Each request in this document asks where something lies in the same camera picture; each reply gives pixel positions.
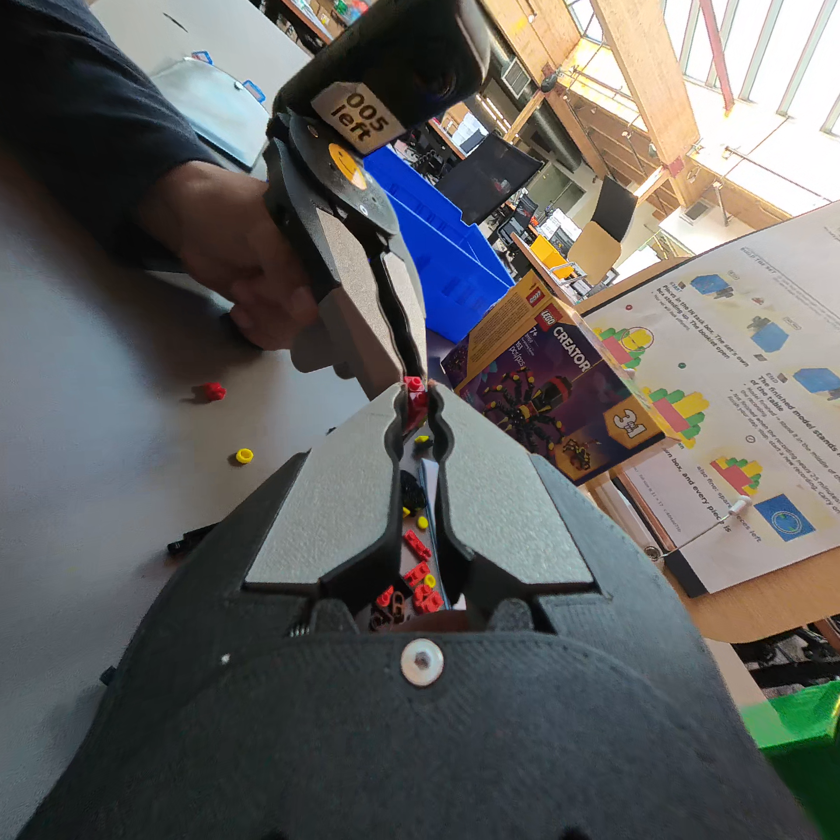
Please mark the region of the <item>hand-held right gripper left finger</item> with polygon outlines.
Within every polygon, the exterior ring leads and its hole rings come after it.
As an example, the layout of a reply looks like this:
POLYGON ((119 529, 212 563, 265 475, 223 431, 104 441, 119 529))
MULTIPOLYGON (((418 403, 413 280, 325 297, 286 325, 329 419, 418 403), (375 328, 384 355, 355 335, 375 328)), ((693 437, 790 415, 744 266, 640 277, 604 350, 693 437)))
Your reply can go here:
POLYGON ((352 613, 396 578, 405 386, 392 385, 314 446, 245 577, 253 591, 341 600, 352 613))

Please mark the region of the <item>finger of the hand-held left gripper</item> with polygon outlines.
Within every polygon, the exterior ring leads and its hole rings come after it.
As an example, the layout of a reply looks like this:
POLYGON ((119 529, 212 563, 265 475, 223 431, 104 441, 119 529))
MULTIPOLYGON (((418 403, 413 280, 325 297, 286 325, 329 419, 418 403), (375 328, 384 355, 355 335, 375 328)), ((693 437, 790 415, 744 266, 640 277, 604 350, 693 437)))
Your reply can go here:
POLYGON ((427 379, 427 341, 422 289, 413 262, 396 237, 381 236, 381 378, 427 379))
POLYGON ((327 210, 304 214, 290 227, 318 303, 317 321, 293 340, 290 357, 296 369, 309 373, 332 367, 339 377, 355 379, 368 398, 403 382, 381 378, 384 234, 363 232, 358 238, 344 219, 327 210))

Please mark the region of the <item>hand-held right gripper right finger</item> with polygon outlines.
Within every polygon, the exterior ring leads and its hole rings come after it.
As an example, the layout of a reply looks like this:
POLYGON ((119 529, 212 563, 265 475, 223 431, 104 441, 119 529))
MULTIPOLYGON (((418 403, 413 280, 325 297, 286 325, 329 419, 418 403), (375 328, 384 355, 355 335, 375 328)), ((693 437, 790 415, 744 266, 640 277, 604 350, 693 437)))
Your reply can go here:
POLYGON ((536 459, 450 390, 428 394, 444 588, 466 602, 428 629, 563 632, 560 610, 595 605, 595 577, 536 459))

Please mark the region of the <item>person's left forearm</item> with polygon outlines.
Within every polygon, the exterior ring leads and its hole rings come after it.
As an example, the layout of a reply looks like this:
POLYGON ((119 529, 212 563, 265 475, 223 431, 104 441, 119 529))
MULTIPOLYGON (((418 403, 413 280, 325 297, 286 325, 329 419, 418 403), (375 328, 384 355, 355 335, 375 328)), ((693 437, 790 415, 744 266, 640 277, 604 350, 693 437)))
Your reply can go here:
POLYGON ((1 2, 2 145, 111 256, 174 268, 135 219, 190 161, 215 163, 84 2, 1 2))

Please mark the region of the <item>purple cardboard lego box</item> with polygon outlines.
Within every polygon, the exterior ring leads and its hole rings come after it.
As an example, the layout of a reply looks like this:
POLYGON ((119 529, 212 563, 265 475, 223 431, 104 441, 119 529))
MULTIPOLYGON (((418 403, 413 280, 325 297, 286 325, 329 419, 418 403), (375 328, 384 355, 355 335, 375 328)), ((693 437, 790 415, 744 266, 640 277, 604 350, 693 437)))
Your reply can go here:
POLYGON ((678 439, 603 342, 533 270, 441 366, 457 395, 576 486, 678 439))

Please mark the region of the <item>person's left hand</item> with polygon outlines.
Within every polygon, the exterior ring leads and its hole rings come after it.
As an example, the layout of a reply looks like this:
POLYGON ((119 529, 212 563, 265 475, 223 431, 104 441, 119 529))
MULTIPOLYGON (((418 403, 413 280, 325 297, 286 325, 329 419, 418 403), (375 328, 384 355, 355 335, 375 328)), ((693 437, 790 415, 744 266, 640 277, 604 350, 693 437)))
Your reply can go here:
POLYGON ((267 185, 201 161, 183 163, 146 193, 142 229, 186 272, 233 304, 230 318, 262 350, 290 350, 319 312, 307 271, 268 213, 267 185))

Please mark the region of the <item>blue plastic bin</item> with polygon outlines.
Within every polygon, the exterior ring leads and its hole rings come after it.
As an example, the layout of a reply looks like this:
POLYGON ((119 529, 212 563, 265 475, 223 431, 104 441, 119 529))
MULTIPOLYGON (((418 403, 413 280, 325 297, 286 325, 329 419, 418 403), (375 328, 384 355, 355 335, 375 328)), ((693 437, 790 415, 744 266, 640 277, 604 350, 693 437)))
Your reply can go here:
POLYGON ((423 288, 427 327, 457 343, 503 298, 514 279, 477 225, 390 146, 364 159, 388 193, 423 288))

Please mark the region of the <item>black monitor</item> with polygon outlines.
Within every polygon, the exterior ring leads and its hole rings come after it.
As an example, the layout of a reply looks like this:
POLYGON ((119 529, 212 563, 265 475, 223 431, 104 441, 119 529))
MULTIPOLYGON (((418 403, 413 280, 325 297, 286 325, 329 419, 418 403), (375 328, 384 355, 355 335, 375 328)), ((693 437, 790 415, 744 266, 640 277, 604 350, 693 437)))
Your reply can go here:
POLYGON ((480 224, 530 183, 542 165, 492 133, 441 177, 435 187, 457 207, 464 224, 480 224))

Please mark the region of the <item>yellow plastic bin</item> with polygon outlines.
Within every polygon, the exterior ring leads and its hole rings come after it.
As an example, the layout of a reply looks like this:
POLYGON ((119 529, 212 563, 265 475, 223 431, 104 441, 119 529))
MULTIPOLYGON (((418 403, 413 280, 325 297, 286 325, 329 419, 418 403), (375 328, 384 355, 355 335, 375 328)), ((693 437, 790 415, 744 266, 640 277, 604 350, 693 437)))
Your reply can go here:
POLYGON ((554 277, 561 280, 575 275, 576 268, 545 237, 539 235, 529 247, 538 261, 554 277))

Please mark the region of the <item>clear plastic sleeve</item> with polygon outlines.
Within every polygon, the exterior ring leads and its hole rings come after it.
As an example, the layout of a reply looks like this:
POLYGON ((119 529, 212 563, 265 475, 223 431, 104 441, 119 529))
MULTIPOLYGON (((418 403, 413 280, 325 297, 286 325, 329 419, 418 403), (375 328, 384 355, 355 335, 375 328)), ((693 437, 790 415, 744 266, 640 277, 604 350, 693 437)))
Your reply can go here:
POLYGON ((171 63, 152 81, 205 144, 240 170, 254 170, 269 121, 262 90, 220 69, 206 51, 171 63))

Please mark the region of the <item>tan black folding board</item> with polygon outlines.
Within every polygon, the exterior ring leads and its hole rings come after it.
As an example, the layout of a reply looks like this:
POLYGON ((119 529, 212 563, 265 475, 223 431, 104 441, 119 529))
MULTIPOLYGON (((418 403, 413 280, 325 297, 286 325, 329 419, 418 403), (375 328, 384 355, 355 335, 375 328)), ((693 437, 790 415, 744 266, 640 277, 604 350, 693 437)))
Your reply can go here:
POLYGON ((590 287, 602 282, 622 252, 631 226, 637 197, 611 176, 602 181, 591 220, 583 226, 568 251, 568 260, 590 287))

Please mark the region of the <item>printed instruction sheet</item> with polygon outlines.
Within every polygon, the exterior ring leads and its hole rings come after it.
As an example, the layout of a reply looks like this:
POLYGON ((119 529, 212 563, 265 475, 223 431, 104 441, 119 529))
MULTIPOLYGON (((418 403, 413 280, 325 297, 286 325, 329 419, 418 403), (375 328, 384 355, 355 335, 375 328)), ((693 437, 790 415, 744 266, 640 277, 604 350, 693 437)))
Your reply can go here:
POLYGON ((720 245, 584 320, 677 443, 626 469, 647 508, 703 492, 752 507, 666 558, 690 597, 839 542, 839 205, 720 245))

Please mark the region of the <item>instruction sheet on wooden board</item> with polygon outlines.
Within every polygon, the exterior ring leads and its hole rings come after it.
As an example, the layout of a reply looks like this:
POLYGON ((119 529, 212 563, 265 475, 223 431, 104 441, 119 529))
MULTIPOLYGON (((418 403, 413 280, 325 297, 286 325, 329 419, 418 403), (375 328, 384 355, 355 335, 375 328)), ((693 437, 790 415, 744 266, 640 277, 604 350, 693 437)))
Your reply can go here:
POLYGON ((656 538, 663 543, 669 539, 634 490, 629 497, 623 494, 626 488, 624 473, 615 469, 588 481, 583 492, 640 548, 654 551, 650 564, 675 590, 703 636, 720 643, 749 643, 799 625, 826 623, 838 614, 838 548, 717 594, 690 597, 658 549, 656 538))

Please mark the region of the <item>green plastic bin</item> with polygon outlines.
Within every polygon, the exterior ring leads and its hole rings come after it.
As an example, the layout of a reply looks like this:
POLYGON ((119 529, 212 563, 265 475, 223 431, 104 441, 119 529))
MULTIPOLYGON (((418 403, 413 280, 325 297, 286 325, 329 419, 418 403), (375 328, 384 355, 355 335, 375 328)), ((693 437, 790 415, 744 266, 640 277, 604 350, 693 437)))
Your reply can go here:
POLYGON ((740 710, 749 734, 820 836, 839 838, 839 682, 740 710))

